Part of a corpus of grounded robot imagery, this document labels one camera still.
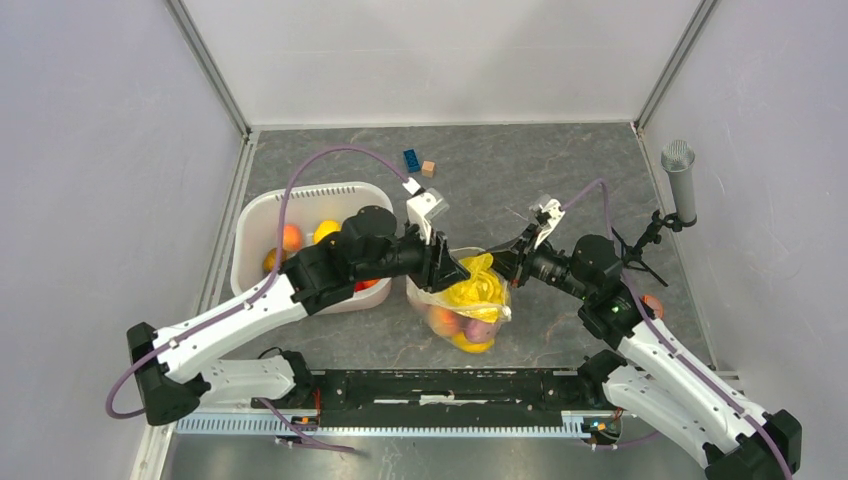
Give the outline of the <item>white plastic basket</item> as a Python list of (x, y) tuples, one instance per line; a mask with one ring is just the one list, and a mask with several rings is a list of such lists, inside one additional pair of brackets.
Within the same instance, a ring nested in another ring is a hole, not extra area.
[[(236, 225), (230, 267), (230, 289), (234, 296), (254, 287), (265, 277), (263, 262), (275, 246), (282, 189), (259, 195), (240, 213)], [(393, 209), (387, 194), (379, 187), (360, 181), (295, 187), (285, 213), (286, 231), (301, 247), (313, 243), (313, 234), (322, 223), (340, 223), (369, 205)], [(381, 280), (357, 291), (353, 297), (324, 309), (323, 315), (374, 308), (385, 301), (391, 282)]]

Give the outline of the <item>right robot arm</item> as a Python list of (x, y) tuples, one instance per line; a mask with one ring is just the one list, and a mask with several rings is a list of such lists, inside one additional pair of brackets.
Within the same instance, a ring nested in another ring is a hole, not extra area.
[(582, 301), (583, 326), (608, 345), (577, 382), (591, 408), (630, 411), (689, 454), (709, 479), (789, 479), (801, 463), (802, 427), (788, 411), (767, 412), (694, 356), (622, 278), (620, 237), (588, 234), (572, 253), (529, 225), (489, 249), (512, 286), (537, 279)]

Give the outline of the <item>yellow toy lemon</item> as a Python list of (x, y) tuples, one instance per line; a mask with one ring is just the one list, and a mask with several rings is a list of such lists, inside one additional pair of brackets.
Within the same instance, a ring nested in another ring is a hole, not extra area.
[(463, 332), (460, 332), (451, 336), (450, 342), (453, 346), (463, 352), (471, 354), (481, 354), (485, 353), (494, 346), (495, 338), (490, 338), (486, 341), (475, 343), (468, 340)]

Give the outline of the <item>orange toy peach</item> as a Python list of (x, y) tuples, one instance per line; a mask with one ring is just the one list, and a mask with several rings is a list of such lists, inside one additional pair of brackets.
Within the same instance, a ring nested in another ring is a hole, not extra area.
[(462, 315), (440, 306), (431, 306), (427, 314), (427, 323), (431, 330), (443, 338), (451, 338), (462, 333), (465, 320)]

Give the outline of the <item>purple toy onion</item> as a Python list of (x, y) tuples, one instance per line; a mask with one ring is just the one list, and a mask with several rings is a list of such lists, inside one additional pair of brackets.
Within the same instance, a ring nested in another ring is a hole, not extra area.
[(468, 342), (481, 344), (493, 340), (498, 329), (497, 323), (472, 318), (466, 323), (463, 333)]

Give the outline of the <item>clear polka dot zip bag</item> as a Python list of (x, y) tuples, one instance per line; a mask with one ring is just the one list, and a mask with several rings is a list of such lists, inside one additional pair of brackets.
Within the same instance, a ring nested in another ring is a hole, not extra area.
[(459, 248), (452, 256), (469, 271), (469, 279), (438, 293), (407, 280), (406, 297), (435, 335), (466, 353), (481, 354), (512, 319), (509, 282), (495, 272), (493, 255), (482, 248)]

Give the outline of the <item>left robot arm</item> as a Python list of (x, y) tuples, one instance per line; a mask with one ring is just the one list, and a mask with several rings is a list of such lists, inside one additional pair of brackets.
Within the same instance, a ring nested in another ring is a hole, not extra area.
[(136, 382), (147, 423), (175, 422), (228, 392), (302, 407), (313, 397), (314, 381), (305, 368), (291, 366), (288, 356), (230, 362), (223, 355), (351, 299), (359, 282), (408, 277), (437, 293), (469, 279), (442, 232), (425, 235), (419, 225), (407, 223), (396, 236), (396, 227), (389, 210), (363, 207), (340, 231), (301, 249), (241, 296), (172, 327), (155, 329), (146, 322), (130, 327), (127, 374)]

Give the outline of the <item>yellow toy cabbage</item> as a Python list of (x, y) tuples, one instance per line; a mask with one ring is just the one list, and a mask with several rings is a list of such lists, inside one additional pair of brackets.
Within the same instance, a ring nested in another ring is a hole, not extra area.
[(509, 283), (491, 268), (492, 256), (480, 253), (461, 258), (460, 262), (471, 278), (435, 294), (435, 304), (471, 319), (490, 323), (510, 321)]

